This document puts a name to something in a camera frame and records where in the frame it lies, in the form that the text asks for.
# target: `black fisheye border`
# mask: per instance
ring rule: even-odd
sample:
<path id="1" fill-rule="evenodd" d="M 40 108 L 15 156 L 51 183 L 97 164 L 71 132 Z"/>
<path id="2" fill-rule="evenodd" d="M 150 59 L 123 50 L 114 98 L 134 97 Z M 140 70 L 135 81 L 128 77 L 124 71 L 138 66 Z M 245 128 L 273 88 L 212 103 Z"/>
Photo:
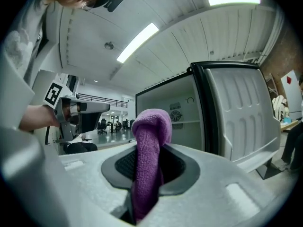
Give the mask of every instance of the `black fisheye border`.
<path id="1" fill-rule="evenodd" d="M 27 0 L 2 0 L 1 1 L 1 30 L 0 40 L 4 38 L 9 29 L 13 19 L 24 6 Z M 303 0 L 276 0 L 289 22 L 292 24 L 300 43 L 303 42 L 303 24 L 301 9 L 303 8 Z M 0 141 L 0 147 L 7 147 L 6 142 Z M 10 223 L 10 225 L 18 225 L 20 222 L 24 224 L 30 224 L 30 226 L 36 226 L 36 224 L 30 219 L 27 213 L 22 209 L 18 200 L 14 197 L 12 191 L 4 183 L 3 178 L 0 176 L 0 193 L 1 193 L 1 206 L 2 206 L 2 222 Z M 279 226 L 282 224 L 286 225 L 297 225 L 302 222 L 302 203 L 303 203 L 303 172 L 300 173 L 298 181 L 288 197 L 285 204 L 273 216 L 269 223 L 264 223 L 264 226 Z"/>

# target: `purple cloth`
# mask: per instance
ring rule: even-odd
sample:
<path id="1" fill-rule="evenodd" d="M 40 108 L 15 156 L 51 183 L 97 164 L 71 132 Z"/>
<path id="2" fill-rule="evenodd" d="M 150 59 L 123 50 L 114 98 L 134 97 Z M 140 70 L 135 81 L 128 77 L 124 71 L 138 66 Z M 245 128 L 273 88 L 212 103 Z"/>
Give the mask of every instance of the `purple cloth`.
<path id="1" fill-rule="evenodd" d="M 157 203 L 159 187 L 163 184 L 159 154 L 160 147 L 171 141 L 169 114 L 161 109 L 147 109 L 133 122 L 132 131 L 138 151 L 132 202 L 135 219 L 139 221 Z"/>

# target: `railing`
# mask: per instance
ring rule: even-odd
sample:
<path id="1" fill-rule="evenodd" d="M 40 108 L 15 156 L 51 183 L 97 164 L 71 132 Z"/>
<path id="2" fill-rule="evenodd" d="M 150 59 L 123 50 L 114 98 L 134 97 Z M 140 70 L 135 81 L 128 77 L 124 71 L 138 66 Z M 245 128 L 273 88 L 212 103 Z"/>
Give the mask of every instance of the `railing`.
<path id="1" fill-rule="evenodd" d="M 106 103 L 110 104 L 111 106 L 127 108 L 127 102 L 99 97 L 99 96 L 86 95 L 86 94 L 82 94 L 82 93 L 79 93 L 79 96 L 80 96 L 79 99 L 81 99 L 81 100 L 106 102 Z"/>

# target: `round vent grille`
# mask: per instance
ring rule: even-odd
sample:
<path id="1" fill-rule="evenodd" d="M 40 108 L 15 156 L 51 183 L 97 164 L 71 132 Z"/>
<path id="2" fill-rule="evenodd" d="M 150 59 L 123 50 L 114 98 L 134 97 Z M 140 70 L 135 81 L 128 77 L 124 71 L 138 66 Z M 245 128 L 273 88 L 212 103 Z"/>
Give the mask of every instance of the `round vent grille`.
<path id="1" fill-rule="evenodd" d="M 181 119 L 181 116 L 182 114 L 177 111 L 177 110 L 174 110 L 170 113 L 170 119 L 173 121 L 173 122 L 177 122 Z"/>

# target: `brown wall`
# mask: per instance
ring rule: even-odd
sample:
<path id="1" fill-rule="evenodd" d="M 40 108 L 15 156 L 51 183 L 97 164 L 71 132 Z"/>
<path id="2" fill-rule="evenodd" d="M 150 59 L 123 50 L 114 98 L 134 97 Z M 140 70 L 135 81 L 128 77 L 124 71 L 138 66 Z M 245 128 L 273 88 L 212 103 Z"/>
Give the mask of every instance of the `brown wall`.
<path id="1" fill-rule="evenodd" d="M 303 73 L 303 50 L 288 21 L 284 22 L 274 48 L 260 69 L 264 76 L 267 76 L 269 73 L 273 75 L 278 94 L 283 95 L 285 98 L 281 78 L 291 70 Z"/>

